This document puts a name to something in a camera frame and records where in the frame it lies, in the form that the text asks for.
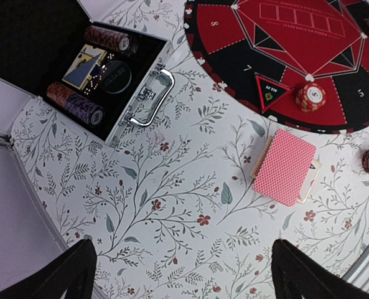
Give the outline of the orange chips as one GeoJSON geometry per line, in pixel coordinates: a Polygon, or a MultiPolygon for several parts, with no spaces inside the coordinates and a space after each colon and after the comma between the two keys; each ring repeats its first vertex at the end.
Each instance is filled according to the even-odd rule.
{"type": "Polygon", "coordinates": [[[295,97],[297,107],[303,112],[314,112],[323,107],[327,95],[325,90],[316,83],[308,83],[300,89],[295,97]]]}

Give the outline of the triangular all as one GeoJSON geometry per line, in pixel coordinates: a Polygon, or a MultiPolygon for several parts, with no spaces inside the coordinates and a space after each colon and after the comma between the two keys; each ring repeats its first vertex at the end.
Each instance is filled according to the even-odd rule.
{"type": "Polygon", "coordinates": [[[255,81],[261,104],[261,113],[267,112],[273,105],[292,92],[292,89],[288,86],[261,74],[255,74],[255,81]]]}

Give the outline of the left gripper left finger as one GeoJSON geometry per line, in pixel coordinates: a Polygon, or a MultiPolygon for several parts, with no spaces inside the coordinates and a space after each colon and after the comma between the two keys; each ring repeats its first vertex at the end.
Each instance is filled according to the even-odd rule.
{"type": "Polygon", "coordinates": [[[83,239],[44,268],[0,291],[0,298],[91,298],[97,256],[83,239]]]}

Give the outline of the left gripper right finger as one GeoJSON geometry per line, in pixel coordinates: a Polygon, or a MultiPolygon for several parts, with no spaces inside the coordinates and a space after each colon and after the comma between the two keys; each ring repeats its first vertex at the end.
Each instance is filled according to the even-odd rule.
{"type": "Polygon", "coordinates": [[[290,298],[369,298],[369,293],[330,273],[285,239],[272,247],[275,296],[290,298]]]}

